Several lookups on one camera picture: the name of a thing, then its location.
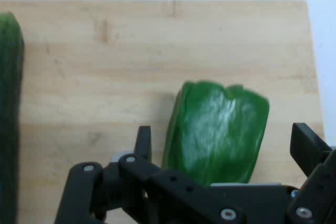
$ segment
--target wooden cutting board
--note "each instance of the wooden cutting board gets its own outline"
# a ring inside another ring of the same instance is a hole
[[[17,17],[26,58],[19,223],[53,223],[72,165],[132,150],[152,126],[160,164],[185,80],[243,83],[270,100],[252,182],[300,186],[291,125],[322,135],[303,1],[0,1]],[[107,222],[133,223],[122,211]]]

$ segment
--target wood grain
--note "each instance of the wood grain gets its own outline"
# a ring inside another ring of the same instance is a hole
[[[185,80],[243,83],[270,100],[252,182],[300,186],[291,125],[322,135],[303,1],[0,1],[25,43],[19,223],[53,223],[70,167],[106,165],[152,126],[160,164]],[[133,223],[122,211],[107,222]]]

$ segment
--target bolt head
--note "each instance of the bolt head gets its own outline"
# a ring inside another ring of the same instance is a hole
[[[135,157],[127,157],[126,158],[126,162],[134,162],[135,161]]]
[[[93,165],[87,165],[84,167],[85,172],[90,172],[94,169],[95,167]]]
[[[313,216],[313,213],[306,207],[299,207],[296,209],[296,214],[302,219],[309,219]]]
[[[224,220],[235,220],[237,218],[236,212],[229,208],[223,209],[220,213],[220,216]]]

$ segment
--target bell pepper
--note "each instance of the bell pepper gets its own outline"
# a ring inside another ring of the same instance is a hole
[[[242,85],[186,82],[170,118],[162,168],[209,186],[247,183],[269,112],[268,100]]]

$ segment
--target green cucumber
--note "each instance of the green cucumber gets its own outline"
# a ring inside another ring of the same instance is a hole
[[[16,222],[18,113],[24,42],[11,13],[0,13],[0,223]]]

